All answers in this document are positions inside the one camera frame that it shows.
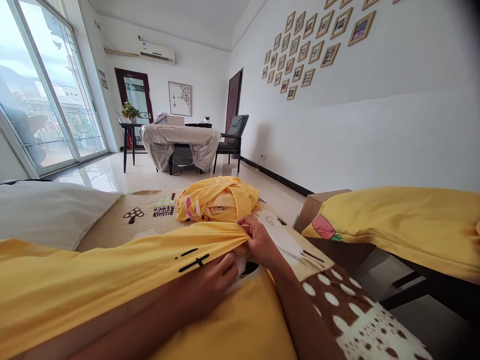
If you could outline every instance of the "air conditioner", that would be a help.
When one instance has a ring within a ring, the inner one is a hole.
[[[138,43],[141,58],[175,65],[175,52],[172,49],[141,40],[139,40]]]

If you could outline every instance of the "ceiling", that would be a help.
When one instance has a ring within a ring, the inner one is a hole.
[[[234,30],[257,0],[88,0],[97,13],[177,38],[231,51]],[[248,19],[245,29],[252,19]]]

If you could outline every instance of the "sliding glass door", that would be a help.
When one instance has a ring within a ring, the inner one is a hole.
[[[44,0],[0,13],[0,107],[37,173],[106,153],[70,24]]]

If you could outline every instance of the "black leather chair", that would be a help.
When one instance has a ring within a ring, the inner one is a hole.
[[[242,146],[242,134],[249,119],[248,115],[238,115],[231,121],[228,134],[222,133],[221,137],[225,138],[225,142],[218,143],[215,154],[215,164],[213,165],[213,173],[217,167],[217,156],[219,154],[228,154],[228,164],[230,164],[230,155],[238,155],[238,170],[240,172],[240,150]]]

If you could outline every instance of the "white pillow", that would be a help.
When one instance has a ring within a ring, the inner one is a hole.
[[[0,185],[0,240],[19,239],[75,250],[95,222],[122,196],[67,182]]]

